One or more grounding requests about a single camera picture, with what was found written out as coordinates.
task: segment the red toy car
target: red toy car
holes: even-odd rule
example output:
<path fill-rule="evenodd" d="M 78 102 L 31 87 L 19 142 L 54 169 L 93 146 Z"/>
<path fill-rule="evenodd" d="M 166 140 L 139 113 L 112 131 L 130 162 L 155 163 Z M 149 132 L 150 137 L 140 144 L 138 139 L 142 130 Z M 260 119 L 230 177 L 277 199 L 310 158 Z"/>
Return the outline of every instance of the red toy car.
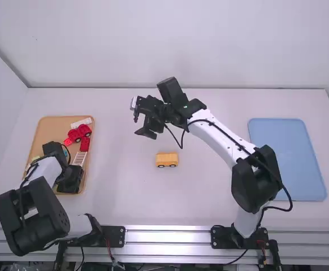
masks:
<path fill-rule="evenodd" d="M 78 127 L 79 133 L 82 137 L 90 137 L 92 130 L 87 126 L 87 124 L 80 124 Z"/>
<path fill-rule="evenodd" d="M 85 152 L 89 151 L 90 138 L 82 137 L 80 142 L 80 151 Z"/>
<path fill-rule="evenodd" d="M 72 142 L 80 142 L 80 138 L 82 137 L 82 135 L 78 129 L 71 129 L 68 132 L 68 137 Z"/>

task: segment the white table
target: white table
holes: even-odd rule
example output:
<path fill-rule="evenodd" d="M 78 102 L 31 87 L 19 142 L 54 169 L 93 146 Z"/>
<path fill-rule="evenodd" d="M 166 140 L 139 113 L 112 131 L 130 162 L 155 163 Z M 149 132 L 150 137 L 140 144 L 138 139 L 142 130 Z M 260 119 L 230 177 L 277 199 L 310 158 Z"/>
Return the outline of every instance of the white table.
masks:
<path fill-rule="evenodd" d="M 203 101 L 235 133 L 249 140 L 253 117 L 292 117 L 306 124 L 327 188 L 324 202 L 296 202 L 291 213 L 266 212 L 263 226 L 279 242 L 283 263 L 329 264 L 329 99 L 325 90 L 184 89 Z M 67 212 L 89 212 L 102 224 L 126 225 L 126 245 L 113 249 L 133 262 L 226 263 L 240 251 L 212 250 L 209 229 L 230 225 L 236 214 L 231 171 L 200 139 L 186 134 L 179 150 L 165 131 L 156 141 L 134 135 L 133 95 L 159 97 L 157 89 L 32 89 L 26 96 L 0 166 L 0 193 L 20 183 L 39 119 L 47 115 L 92 115 L 96 128 L 88 184 L 82 195 L 60 196 Z M 177 168 L 158 169 L 158 151 L 178 151 Z M 276 202 L 287 207 L 287 202 Z M 0 230 L 0 259 L 11 254 Z M 57 249 L 23 259 L 53 260 Z M 108 261 L 102 248 L 88 248 L 86 261 Z M 255 263 L 249 251 L 240 263 Z M 80 261 L 79 248 L 68 260 Z"/>

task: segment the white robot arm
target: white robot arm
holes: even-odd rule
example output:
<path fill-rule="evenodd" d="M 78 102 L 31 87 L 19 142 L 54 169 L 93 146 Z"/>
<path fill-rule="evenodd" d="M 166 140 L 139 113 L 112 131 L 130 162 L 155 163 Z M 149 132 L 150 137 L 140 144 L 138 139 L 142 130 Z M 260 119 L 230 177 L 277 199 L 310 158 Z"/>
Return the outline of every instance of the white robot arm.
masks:
<path fill-rule="evenodd" d="M 201 101 L 188 100 L 176 78 L 168 78 L 157 87 L 163 101 L 150 95 L 132 98 L 130 109 L 135 122 L 140 113 L 145 115 L 144 126 L 135 134 L 156 139 L 156 133 L 162 133 L 171 123 L 207 143 L 232 168 L 231 192 L 240 206 L 233 226 L 243 238 L 250 238 L 257 230 L 266 209 L 292 209 L 286 189 L 289 209 L 266 206 L 284 188 L 276 155 L 270 147 L 258 148 L 247 142 L 216 119 Z"/>

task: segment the wire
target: wire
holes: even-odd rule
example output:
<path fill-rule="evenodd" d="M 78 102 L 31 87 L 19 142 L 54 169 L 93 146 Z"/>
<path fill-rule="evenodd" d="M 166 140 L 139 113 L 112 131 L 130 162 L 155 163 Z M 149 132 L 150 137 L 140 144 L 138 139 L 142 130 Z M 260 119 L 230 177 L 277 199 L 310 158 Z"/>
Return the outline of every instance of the wire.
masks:
<path fill-rule="evenodd" d="M 72 159 L 72 156 L 70 155 L 70 152 L 69 152 L 69 150 L 68 150 L 68 147 L 67 146 L 65 146 L 64 144 L 60 144 L 60 145 L 62 145 L 66 150 L 67 150 L 67 152 L 68 152 L 68 164 L 70 164 L 70 161 L 71 161 L 71 159 Z"/>
<path fill-rule="evenodd" d="M 53 245 L 58 244 L 58 243 L 59 243 L 59 241 L 53 242 L 53 243 L 47 245 L 46 247 L 43 247 L 42 249 L 40 249 L 40 251 L 48 250 L 48 249 L 51 248 Z"/>
<path fill-rule="evenodd" d="M 106 239 L 106 238 L 104 238 L 104 239 L 105 239 L 105 241 L 106 241 L 107 250 L 108 250 L 108 255 L 110 256 L 110 259 L 111 259 L 112 261 L 114 261 L 113 254 L 112 254 L 112 251 L 111 251 L 111 249 L 110 249 L 110 243 L 109 243 L 109 240 Z"/>
<path fill-rule="evenodd" d="M 80 265 L 78 266 L 78 268 L 75 270 L 75 271 L 78 271 L 84 264 L 84 250 L 83 250 L 83 246 L 80 245 L 80 249 L 81 249 L 81 263 Z"/>
<path fill-rule="evenodd" d="M 280 177 L 278 177 L 274 172 L 272 172 L 272 170 L 270 168 L 267 167 L 266 164 L 264 164 L 263 162 L 261 162 L 257 157 L 255 157 L 253 154 L 251 154 L 243 145 L 239 144 L 238 141 L 236 141 L 234 138 L 232 138 L 228 133 L 226 133 L 223 129 L 221 129 L 219 126 L 217 126 L 216 124 L 214 124 L 212 121 L 209 121 L 209 120 L 206 120 L 206 119 L 198 119 L 198 120 L 193 120 L 191 122 L 189 122 L 187 124 L 187 127 L 189 127 L 191 124 L 193 123 L 197 123 L 197 122 L 205 122 L 205 123 L 208 123 L 210 126 L 213 126 L 215 127 L 216 129 L 218 129 L 221 133 L 223 133 L 228 139 L 230 139 L 237 147 L 239 147 L 239 150 L 242 150 L 244 151 L 247 155 L 249 155 L 249 157 L 251 157 L 252 159 L 256 160 L 257 164 L 260 165 L 263 169 L 265 169 L 274 179 L 276 179 L 279 183 L 281 183 L 281 186 L 280 188 L 281 189 L 284 189 L 284 192 L 285 194 L 287 195 L 288 197 L 288 200 L 289 200 L 289 208 L 287 209 L 284 209 L 284 208 L 280 208 L 280 207 L 276 207 L 276 206 L 266 206 L 264 208 L 262 208 L 262 211 L 261 211 L 261 216 L 260 216 L 260 219 L 259 219 L 259 222 L 256 226 L 256 229 L 258 229 L 260 226 L 261 226 L 261 222 L 262 222 L 262 219 L 264 217 L 264 213 L 266 210 L 269 210 L 269 209 L 275 209 L 275 210 L 279 210 L 279 211 L 282 211 L 282 212 L 290 212 L 291 210 L 293 210 L 293 200 L 287 190 L 287 188 L 284 186 L 284 184 L 282 183 Z M 185 134 L 185 130 L 183 130 L 183 133 L 182 133 L 182 137 L 181 137 L 181 144 L 178 142 L 177 138 L 174 136 L 173 132 L 167 127 L 167 125 L 165 124 L 164 127 L 172 134 L 172 136 L 174 137 L 176 143 L 178 144 L 178 146 L 180 147 L 180 149 L 183 149 L 183 137 L 184 137 L 184 134 Z"/>
<path fill-rule="evenodd" d="M 39 166 L 38 163 L 32 164 L 30 165 L 30 167 L 28 168 L 27 172 L 29 172 L 25 179 L 21 182 L 20 187 L 19 187 L 19 212 L 21 215 L 21 220 L 23 222 L 23 226 L 24 228 L 27 226 L 26 222 L 25 222 L 25 217 L 24 217 L 24 207 L 23 207 L 23 186 L 25 185 L 25 183 L 27 183 L 30 179 L 30 177 L 32 176 L 32 174 L 34 173 L 34 171 L 37 169 L 37 167 Z"/>
<path fill-rule="evenodd" d="M 248 250 L 245 250 L 239 257 L 237 257 L 236 259 L 234 259 L 233 261 L 230 261 L 230 262 L 228 262 L 228 263 L 226 263 L 226 264 L 223 264 L 223 266 L 225 266 L 225 265 L 230 265 L 230 264 L 233 264 L 233 263 L 235 263 L 235 262 L 237 262 L 238 260 L 240 260 L 242 257 L 244 257 L 244 255 L 246 254 L 246 252 L 247 252 Z"/>
<path fill-rule="evenodd" d="M 142 265 L 137 269 L 137 271 L 140 271 L 140 270 L 143 268 L 144 265 L 145 265 L 145 264 L 142 264 Z"/>
<path fill-rule="evenodd" d="M 180 147 L 180 149 L 182 150 L 183 149 L 183 137 L 185 135 L 185 132 L 186 130 L 183 130 L 182 132 L 182 136 L 181 136 L 181 144 L 178 142 L 177 138 L 175 137 L 175 135 L 173 134 L 173 132 L 171 131 L 171 129 L 166 125 L 166 124 L 163 124 L 164 127 L 171 133 L 171 135 L 173 136 L 173 138 L 175 139 L 177 145 Z"/>

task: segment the red toy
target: red toy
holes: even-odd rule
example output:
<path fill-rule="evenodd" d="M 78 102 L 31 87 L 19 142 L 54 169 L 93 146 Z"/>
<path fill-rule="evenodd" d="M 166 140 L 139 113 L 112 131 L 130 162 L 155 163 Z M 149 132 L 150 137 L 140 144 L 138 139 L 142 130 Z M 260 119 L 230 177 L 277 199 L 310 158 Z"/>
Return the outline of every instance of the red toy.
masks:
<path fill-rule="evenodd" d="M 80 142 L 80 138 L 81 138 L 81 133 L 79 132 L 78 129 L 71 129 L 68 132 L 68 137 L 72 142 Z"/>
<path fill-rule="evenodd" d="M 82 137 L 80 142 L 80 151 L 89 151 L 90 138 Z"/>
<path fill-rule="evenodd" d="M 92 130 L 89 128 L 89 126 L 87 126 L 87 124 L 80 124 L 78 130 L 82 137 L 90 137 L 92 134 Z"/>
<path fill-rule="evenodd" d="M 70 140 L 70 138 L 65 139 L 63 142 L 64 142 L 64 145 L 67 147 L 73 144 L 73 142 Z"/>

